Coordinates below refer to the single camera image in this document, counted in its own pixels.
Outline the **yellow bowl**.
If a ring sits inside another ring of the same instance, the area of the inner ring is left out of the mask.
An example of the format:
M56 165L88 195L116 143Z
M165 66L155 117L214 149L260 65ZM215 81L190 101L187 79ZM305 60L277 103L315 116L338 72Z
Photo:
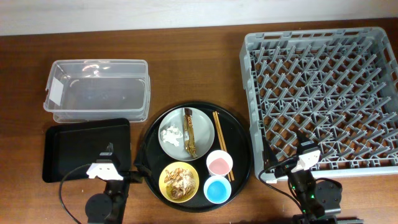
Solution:
M181 198L180 200L173 200L170 198L170 189L167 188L166 184L164 183L164 179L166 176L165 171L172 171L175 170L176 168L183 168L183 169L188 169L192 172L193 174L193 178L195 179L196 182L196 187L195 189L187 196ZM169 202L173 202L173 203L184 203L189 201L190 199L192 199L195 194L198 191L199 188L199 184L200 184L200 179L198 176L198 172L196 171L196 169L191 166L190 164L186 163L186 162L173 162L171 164L169 164L168 166L166 166L163 171L161 172L160 176L159 176L159 189L161 194L169 201Z

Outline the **white tissue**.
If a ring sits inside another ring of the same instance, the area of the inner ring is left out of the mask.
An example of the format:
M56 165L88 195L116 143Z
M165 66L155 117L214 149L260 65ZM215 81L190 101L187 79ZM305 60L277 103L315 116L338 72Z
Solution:
M183 137L181 130L175 125L167 126L161 130L160 138L163 142L173 144L175 147L179 147L179 139Z

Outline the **food scraps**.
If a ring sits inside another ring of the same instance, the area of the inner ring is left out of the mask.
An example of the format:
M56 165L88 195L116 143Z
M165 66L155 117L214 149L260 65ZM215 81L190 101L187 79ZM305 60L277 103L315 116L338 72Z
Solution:
M170 198L180 200L189 195L196 187L193 174L188 169L176 168L171 172L166 170L164 183L170 189Z

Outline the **pink paper cup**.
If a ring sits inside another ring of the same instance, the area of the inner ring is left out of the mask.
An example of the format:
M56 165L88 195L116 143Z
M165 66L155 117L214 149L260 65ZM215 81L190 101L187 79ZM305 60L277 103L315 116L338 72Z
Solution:
M226 176L233 168L233 159L225 151L215 150L206 158L206 166L211 176Z

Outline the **brown gold snack wrapper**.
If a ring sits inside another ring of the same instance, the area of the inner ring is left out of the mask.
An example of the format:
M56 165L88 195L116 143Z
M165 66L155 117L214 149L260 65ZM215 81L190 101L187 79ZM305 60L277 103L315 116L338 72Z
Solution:
M192 110L188 108L183 109L183 138L185 150L193 157L196 158L195 137L192 122Z

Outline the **blue paper cup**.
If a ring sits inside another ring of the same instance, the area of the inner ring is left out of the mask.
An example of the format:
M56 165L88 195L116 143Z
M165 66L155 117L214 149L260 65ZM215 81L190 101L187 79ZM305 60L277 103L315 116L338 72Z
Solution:
M231 184L225 177L214 175L206 180L203 192L209 202L221 204L231 196Z

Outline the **grey round plate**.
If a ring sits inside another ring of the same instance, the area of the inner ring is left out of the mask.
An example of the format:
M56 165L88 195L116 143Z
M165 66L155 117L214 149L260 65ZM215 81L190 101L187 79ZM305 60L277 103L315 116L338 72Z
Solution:
M178 161L187 162L201 158L210 150L215 138L215 128L208 115L199 109L188 107L188 109L192 110L193 131L197 157L193 158L185 150L183 137L178 140L180 144L179 147L175 147L173 144L168 142L163 142L160 138L160 132L167 126L175 125L183 134L183 109L184 108L177 108L165 115L165 118L163 118L160 123L158 138L161 148L168 156Z

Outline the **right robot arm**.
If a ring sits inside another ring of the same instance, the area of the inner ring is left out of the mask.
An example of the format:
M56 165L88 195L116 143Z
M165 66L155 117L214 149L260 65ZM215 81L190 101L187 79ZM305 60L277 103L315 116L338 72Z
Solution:
M258 176L273 169L275 177L287 177L290 194L263 183L298 206L302 213L293 216L293 223L337 223L336 216L341 213L342 185L332 179L314 178L310 168L320 160L320 147L300 131L296 132L296 137L296 153L282 162L277 160L269 142L263 139L268 166Z

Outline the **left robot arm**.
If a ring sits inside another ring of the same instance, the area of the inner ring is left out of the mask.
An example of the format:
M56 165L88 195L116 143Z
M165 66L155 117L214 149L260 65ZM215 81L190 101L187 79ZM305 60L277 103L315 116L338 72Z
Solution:
M99 158L90 164L86 174L91 179L106 182L103 193L90 197L85 205L88 223L122 223L129 186L142 183L152 172L139 164L136 171L120 171L121 163L114 153L113 144L108 144Z

